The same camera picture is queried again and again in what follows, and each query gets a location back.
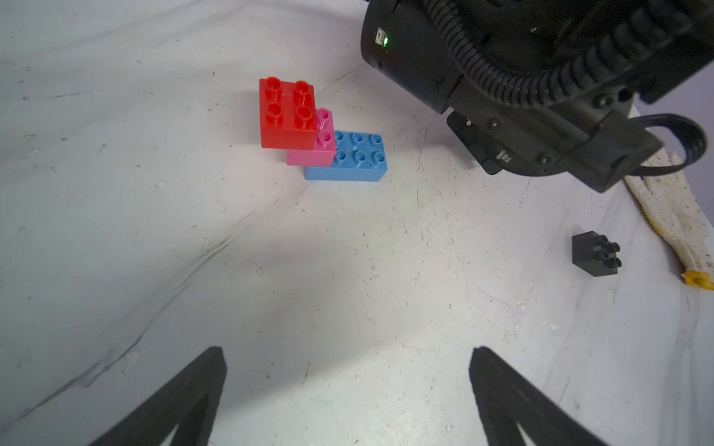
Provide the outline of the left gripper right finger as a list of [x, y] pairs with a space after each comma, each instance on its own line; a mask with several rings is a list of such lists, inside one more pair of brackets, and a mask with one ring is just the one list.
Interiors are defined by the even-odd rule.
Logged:
[[603, 445], [494, 351], [472, 351], [470, 384], [490, 445]]

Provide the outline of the pink square lego brick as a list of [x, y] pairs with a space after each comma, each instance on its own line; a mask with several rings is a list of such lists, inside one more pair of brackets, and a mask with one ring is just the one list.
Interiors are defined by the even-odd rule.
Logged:
[[317, 136], [310, 150], [289, 150], [286, 163], [294, 167], [330, 167], [337, 153], [333, 115], [328, 109], [316, 111]]

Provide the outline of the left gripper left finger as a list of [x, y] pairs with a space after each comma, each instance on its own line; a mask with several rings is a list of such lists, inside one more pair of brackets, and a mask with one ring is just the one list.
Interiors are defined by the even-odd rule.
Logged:
[[208, 348], [93, 443], [207, 446], [226, 375], [222, 348]]

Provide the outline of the blue long lego brick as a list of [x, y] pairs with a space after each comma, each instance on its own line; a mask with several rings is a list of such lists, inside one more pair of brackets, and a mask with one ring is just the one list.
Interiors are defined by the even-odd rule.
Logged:
[[306, 180], [379, 182], [388, 172], [379, 134], [335, 132], [337, 151], [328, 167], [306, 167]]

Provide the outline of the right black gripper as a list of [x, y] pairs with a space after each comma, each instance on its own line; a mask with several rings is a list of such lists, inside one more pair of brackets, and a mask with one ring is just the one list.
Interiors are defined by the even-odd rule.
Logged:
[[483, 170], [568, 173], [602, 193], [638, 174], [661, 141], [617, 98], [598, 46], [538, 67], [530, 33], [459, 1], [374, 1], [364, 60], [437, 113]]

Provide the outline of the black square lego brick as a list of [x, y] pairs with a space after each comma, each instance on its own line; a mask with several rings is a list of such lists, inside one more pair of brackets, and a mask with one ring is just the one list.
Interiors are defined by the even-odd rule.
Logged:
[[617, 257], [618, 243], [597, 232], [584, 232], [572, 237], [572, 263], [593, 277], [616, 275], [622, 267]]

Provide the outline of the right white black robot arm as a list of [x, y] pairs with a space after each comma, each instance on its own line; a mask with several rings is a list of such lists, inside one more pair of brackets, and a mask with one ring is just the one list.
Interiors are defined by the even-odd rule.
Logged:
[[361, 50], [490, 175], [565, 172], [603, 193], [708, 148], [689, 118], [630, 112], [712, 62], [710, 1], [374, 1]]

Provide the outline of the red square lego brick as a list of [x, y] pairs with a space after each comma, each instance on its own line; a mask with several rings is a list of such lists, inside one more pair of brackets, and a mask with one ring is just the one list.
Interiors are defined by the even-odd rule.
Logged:
[[314, 88], [305, 81], [260, 79], [260, 138], [264, 149], [310, 150], [317, 138]]

